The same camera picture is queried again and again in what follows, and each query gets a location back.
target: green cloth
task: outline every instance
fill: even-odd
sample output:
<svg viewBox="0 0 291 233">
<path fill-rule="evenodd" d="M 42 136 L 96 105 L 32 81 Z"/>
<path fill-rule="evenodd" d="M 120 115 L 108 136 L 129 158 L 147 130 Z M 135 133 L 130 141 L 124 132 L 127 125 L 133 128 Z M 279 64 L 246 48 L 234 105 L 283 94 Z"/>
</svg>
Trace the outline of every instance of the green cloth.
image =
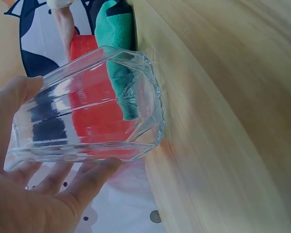
<svg viewBox="0 0 291 233">
<path fill-rule="evenodd" d="M 123 5 L 117 7 L 114 0 L 103 3 L 96 19 L 95 38 L 97 45 L 129 50 L 132 43 L 132 27 L 132 13 L 123 13 Z M 118 98 L 118 104 L 123 112 L 123 119 L 133 120 L 137 118 L 136 99 L 131 88 L 133 74 L 129 73 L 127 67 L 112 61 L 107 61 L 107 70 L 111 85 Z"/>
</svg>

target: clear glass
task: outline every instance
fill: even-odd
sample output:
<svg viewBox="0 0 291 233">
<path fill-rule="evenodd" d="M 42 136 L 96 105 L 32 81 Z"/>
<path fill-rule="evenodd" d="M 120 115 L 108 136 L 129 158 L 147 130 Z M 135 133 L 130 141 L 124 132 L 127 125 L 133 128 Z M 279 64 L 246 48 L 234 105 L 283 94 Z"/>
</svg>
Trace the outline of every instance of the clear glass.
<svg viewBox="0 0 291 233">
<path fill-rule="evenodd" d="M 44 77 L 14 117 L 6 161 L 134 161 L 160 143 L 164 126 L 145 54 L 101 47 Z"/>
</svg>

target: hand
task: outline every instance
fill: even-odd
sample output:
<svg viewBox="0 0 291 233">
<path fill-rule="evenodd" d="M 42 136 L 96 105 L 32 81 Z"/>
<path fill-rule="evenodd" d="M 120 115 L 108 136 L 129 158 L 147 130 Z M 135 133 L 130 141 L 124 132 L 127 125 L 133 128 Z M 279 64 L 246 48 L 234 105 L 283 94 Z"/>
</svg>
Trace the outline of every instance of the hand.
<svg viewBox="0 0 291 233">
<path fill-rule="evenodd" d="M 42 83 L 42 77 L 19 76 L 0 91 L 0 233 L 72 233 L 85 207 L 121 166 L 115 158 L 84 163 L 61 193 L 58 191 L 72 167 L 70 163 L 57 163 L 31 190 L 24 188 L 40 163 L 25 162 L 13 171 L 3 170 L 14 114 L 36 95 Z"/>
<path fill-rule="evenodd" d="M 71 41 L 75 33 L 73 16 L 69 6 L 60 9 L 51 9 L 51 11 L 63 42 L 66 57 L 70 61 Z"/>
</svg>

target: red container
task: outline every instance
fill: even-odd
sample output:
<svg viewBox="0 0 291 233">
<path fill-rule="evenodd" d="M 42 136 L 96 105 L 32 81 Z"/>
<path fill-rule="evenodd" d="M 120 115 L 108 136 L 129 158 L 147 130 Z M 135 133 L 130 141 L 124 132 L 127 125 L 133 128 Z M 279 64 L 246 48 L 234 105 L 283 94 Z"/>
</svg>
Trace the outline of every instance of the red container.
<svg viewBox="0 0 291 233">
<path fill-rule="evenodd" d="M 75 60 L 95 49 L 97 43 L 94 35 L 76 35 L 71 43 L 70 60 Z M 84 87 L 83 92 L 73 92 L 73 86 L 80 85 L 80 82 Z M 132 134 L 135 121 L 123 120 L 123 113 L 116 102 L 105 64 L 96 68 L 94 72 L 80 74 L 78 79 L 70 84 L 70 90 L 68 96 L 74 108 L 84 106 L 85 103 L 97 103 L 95 108 L 80 108 L 72 113 L 73 125 L 82 143 L 126 141 Z M 84 152 L 90 155 L 102 156 L 104 153 L 110 155 L 110 151 Z"/>
</svg>

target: wooden board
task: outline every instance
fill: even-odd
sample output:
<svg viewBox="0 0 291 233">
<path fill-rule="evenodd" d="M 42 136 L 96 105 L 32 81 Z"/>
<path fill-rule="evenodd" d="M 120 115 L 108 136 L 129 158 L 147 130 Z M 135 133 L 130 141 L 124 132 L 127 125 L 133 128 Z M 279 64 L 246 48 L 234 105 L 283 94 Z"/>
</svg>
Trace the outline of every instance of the wooden board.
<svg viewBox="0 0 291 233">
<path fill-rule="evenodd" d="M 145 158 L 168 233 L 291 233 L 291 0 L 129 0 L 166 137 Z"/>
</svg>

